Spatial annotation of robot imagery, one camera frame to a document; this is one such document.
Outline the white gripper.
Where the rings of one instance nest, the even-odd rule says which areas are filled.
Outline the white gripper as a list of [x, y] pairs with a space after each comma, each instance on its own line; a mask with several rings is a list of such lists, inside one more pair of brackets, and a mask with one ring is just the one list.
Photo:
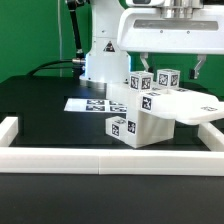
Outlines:
[[196, 80], [208, 54], [224, 54], [224, 5], [202, 0], [126, 0], [117, 44], [121, 50], [140, 53], [144, 71], [154, 73], [148, 53], [199, 54], [189, 70]]

